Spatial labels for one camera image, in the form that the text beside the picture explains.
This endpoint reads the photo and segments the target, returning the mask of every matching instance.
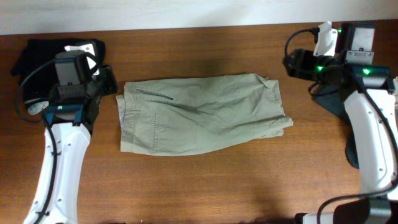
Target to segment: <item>brown wood surface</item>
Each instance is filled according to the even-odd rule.
[[[398,21],[376,24],[374,64],[398,74]],[[19,77],[9,73],[31,38],[103,40],[119,93],[126,82],[160,78],[257,73],[278,79],[283,107],[294,121],[282,137],[198,156],[121,153],[116,100],[107,96],[81,170],[80,223],[269,220],[315,213],[330,197],[356,193],[359,172],[345,158],[350,128],[311,100],[311,82],[288,77],[281,63],[289,35],[315,25],[0,36],[0,222],[25,219],[42,165],[44,127],[17,117],[13,100]],[[303,34],[289,51],[314,46],[312,36]]]

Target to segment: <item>cable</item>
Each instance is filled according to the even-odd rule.
[[[310,85],[310,87],[308,88],[308,92],[312,97],[322,97],[322,96],[328,96],[328,95],[338,93],[338,90],[333,90],[328,93],[321,93],[321,94],[312,93],[312,90],[318,85],[319,85],[319,83],[315,82],[314,84]]]
[[[16,98],[15,98],[14,106],[15,106],[15,110],[16,110],[18,116],[19,116],[21,119],[23,119],[24,121],[27,121],[27,122],[30,122],[30,123],[39,123],[39,122],[41,122],[41,120],[31,120],[31,119],[28,119],[28,118],[26,118],[26,117],[21,113],[21,111],[19,110],[19,107],[18,107],[19,95],[21,94],[21,91],[22,91],[22,89],[24,88],[24,85],[26,84],[26,82],[27,82],[30,78],[32,78],[33,75],[35,75],[35,74],[36,74],[38,71],[40,71],[41,69],[43,69],[43,68],[49,66],[49,65],[50,65],[51,63],[53,63],[54,61],[55,61],[55,59],[52,59],[52,60],[50,60],[50,61],[48,61],[48,62],[45,62],[43,65],[39,66],[39,67],[36,68],[35,70],[33,70],[33,72],[31,72],[28,76],[26,76],[26,78],[24,79],[24,81],[22,81],[22,83],[19,85],[19,89],[17,90],[17,95],[16,95]]]
[[[37,217],[36,221],[34,224],[40,223],[41,219],[43,219],[44,215],[46,214],[47,207],[49,206],[51,195],[52,195],[52,190],[54,188],[54,182],[55,182],[55,173],[57,171],[57,157],[58,157],[58,152],[57,152],[57,143],[55,142],[55,137],[54,133],[51,130],[51,127],[47,120],[44,117],[44,113],[42,113],[42,119],[44,122],[44,126],[47,128],[47,131],[49,132],[50,138],[51,138],[51,143],[52,143],[52,155],[53,155],[53,162],[52,162],[52,171],[51,171],[51,179],[50,179],[50,185],[49,185],[49,191],[47,192],[47,197],[45,199],[43,209],[41,212],[38,212],[39,217]]]
[[[289,37],[289,39],[287,39],[287,42],[286,42],[286,44],[285,44],[285,58],[286,58],[286,61],[287,61],[288,65],[290,65],[292,68],[294,68],[294,69],[296,69],[296,70],[300,70],[301,72],[304,72],[304,73],[313,73],[313,70],[302,70],[302,69],[299,69],[299,68],[295,68],[295,67],[289,62],[289,56],[287,55],[287,49],[289,48],[290,41],[292,41],[292,39],[293,39],[296,35],[299,35],[299,34],[304,33],[304,32],[310,32],[310,33],[312,33],[313,35],[316,35],[317,33],[319,33],[319,27],[314,27],[314,28],[311,28],[311,29],[299,30],[299,31],[295,32],[294,34],[292,34],[292,35]]]
[[[373,101],[373,99],[371,98],[369,93],[364,89],[364,87],[361,84],[358,83],[357,79],[355,79],[355,77],[354,77],[354,74],[350,73],[350,75],[351,75],[352,80],[354,80],[356,86],[360,90],[360,92],[364,93],[366,99],[372,105],[372,107],[376,111],[377,115],[379,115],[381,121],[383,122],[384,127],[386,128],[386,130],[388,132],[389,139],[390,139],[390,142],[392,144],[392,147],[394,149],[394,154],[395,154],[396,161],[398,161],[398,145],[397,145],[396,139],[394,137],[394,133],[392,132],[391,126],[388,123],[388,119],[383,115],[383,113],[381,112],[380,108]],[[329,205],[330,203],[337,202],[339,200],[348,200],[348,199],[354,199],[354,198],[369,198],[369,197],[383,196],[385,194],[388,194],[388,193],[392,192],[397,186],[398,186],[398,179],[395,179],[395,180],[391,181],[391,186],[388,189],[386,189],[386,190],[382,190],[382,191],[379,191],[379,192],[373,192],[373,193],[356,194],[356,195],[345,195],[345,196],[331,198],[331,199],[327,200],[326,202],[324,202],[323,204],[321,204],[321,206],[319,207],[318,212],[317,212],[317,224],[321,224],[322,210],[327,205]]]

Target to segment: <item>olive green fabric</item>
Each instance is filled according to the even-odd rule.
[[[116,99],[122,152],[203,154],[281,136],[293,125],[278,81],[256,74],[131,82]]]

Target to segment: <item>green pants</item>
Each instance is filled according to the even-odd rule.
[[[116,99],[122,152],[203,154],[281,136],[293,125],[278,81],[256,74],[126,83]]]

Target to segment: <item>black cloth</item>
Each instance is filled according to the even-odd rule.
[[[98,66],[104,63],[105,58],[105,43],[97,40],[93,41],[97,48]],[[55,40],[28,40],[27,47],[21,52],[21,56],[11,70],[11,75],[20,75],[19,84],[28,76],[33,70],[41,66],[45,62],[55,58],[58,53],[64,52],[64,46],[78,45],[80,42],[87,41],[85,39],[55,39]],[[55,66],[50,65],[38,71],[25,84],[23,100],[24,102],[34,99],[47,99],[51,88],[58,83],[57,72]]]

